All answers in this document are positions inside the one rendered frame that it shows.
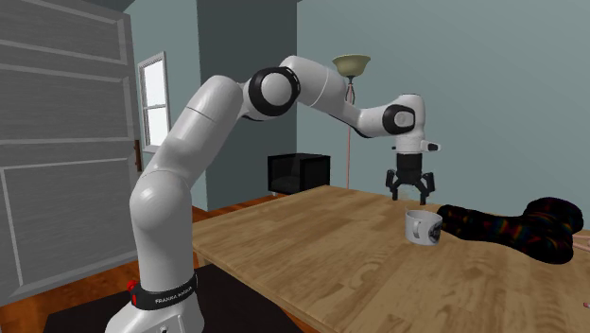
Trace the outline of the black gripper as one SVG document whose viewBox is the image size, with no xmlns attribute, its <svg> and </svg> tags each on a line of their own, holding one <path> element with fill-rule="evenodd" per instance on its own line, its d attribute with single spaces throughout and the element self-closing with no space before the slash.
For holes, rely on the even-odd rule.
<svg viewBox="0 0 590 333">
<path fill-rule="evenodd" d="M 422 172 L 423 154 L 397 153 L 396 166 L 396 173 L 394 169 L 389 169 L 386 176 L 386 187 L 391 192 L 391 198 L 398 199 L 401 184 L 413 184 L 420 192 L 420 205 L 426 205 L 426 199 L 435 191 L 435 181 L 432 172 Z"/>
</svg>

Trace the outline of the white mug with dark print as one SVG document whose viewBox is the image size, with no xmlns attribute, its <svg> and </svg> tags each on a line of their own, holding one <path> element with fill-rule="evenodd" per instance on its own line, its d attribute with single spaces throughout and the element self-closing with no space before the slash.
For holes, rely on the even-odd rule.
<svg viewBox="0 0 590 333">
<path fill-rule="evenodd" d="M 443 218 L 425 210 L 407 210 L 405 214 L 405 237 L 408 241 L 423 246 L 439 244 Z"/>
</svg>

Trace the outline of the wooden table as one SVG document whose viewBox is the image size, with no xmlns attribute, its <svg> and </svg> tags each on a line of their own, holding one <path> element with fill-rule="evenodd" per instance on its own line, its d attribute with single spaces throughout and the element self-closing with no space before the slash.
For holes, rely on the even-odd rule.
<svg viewBox="0 0 590 333">
<path fill-rule="evenodd" d="M 590 253 L 548 265 L 449 234 L 416 245 L 413 207 L 321 186 L 199 221 L 193 247 L 321 333 L 590 333 Z"/>
</svg>

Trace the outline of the floor lamp with cream shade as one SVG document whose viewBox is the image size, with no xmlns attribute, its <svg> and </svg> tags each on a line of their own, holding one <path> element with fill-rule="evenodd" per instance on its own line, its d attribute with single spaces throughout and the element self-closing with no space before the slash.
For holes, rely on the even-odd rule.
<svg viewBox="0 0 590 333">
<path fill-rule="evenodd" d="M 356 103 L 356 91 L 354 87 L 354 78 L 361 76 L 367 64 L 371 61 L 371 57 L 361 54 L 346 54 L 340 55 L 332 59 L 332 63 L 336 66 L 338 73 L 347 78 L 347 87 L 345 93 L 345 100 L 352 105 Z M 351 127 L 347 131 L 347 151 L 346 151 L 346 188 L 350 187 L 350 168 L 351 168 Z"/>
</svg>

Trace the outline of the black rainbow-sheen bone-shaped object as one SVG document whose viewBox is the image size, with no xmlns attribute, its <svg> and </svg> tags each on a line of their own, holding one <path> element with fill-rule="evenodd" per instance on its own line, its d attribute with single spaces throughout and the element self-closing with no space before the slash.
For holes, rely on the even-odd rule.
<svg viewBox="0 0 590 333">
<path fill-rule="evenodd" d="M 455 205 L 441 206 L 442 229 L 460 239 L 496 243 L 547 264 L 564 264 L 574 255 L 573 235 L 584 224 L 572 202 L 545 197 L 529 202 L 520 216 L 505 217 Z"/>
</svg>

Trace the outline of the dark robot stand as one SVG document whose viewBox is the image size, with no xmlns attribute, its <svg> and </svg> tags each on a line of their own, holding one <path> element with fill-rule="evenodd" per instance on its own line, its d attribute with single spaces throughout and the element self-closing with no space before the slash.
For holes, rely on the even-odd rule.
<svg viewBox="0 0 590 333">
<path fill-rule="evenodd" d="M 196 269 L 203 333 L 303 333 L 272 301 L 214 265 Z M 126 291 L 48 316 L 43 333 L 104 333 Z"/>
</svg>

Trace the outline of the white framed window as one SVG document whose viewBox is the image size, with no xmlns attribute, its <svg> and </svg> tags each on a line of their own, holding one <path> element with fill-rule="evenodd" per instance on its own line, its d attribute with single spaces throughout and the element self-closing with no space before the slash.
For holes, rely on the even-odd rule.
<svg viewBox="0 0 590 333">
<path fill-rule="evenodd" d="M 171 129 L 164 51 L 138 63 L 144 151 L 155 153 Z"/>
</svg>

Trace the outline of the grey panelled door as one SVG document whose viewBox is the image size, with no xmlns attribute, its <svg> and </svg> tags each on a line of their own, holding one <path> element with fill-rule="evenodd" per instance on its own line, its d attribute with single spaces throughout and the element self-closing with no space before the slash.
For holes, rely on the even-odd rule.
<svg viewBox="0 0 590 333">
<path fill-rule="evenodd" d="M 0 0 L 0 307 L 136 257 L 130 17 Z"/>
</svg>

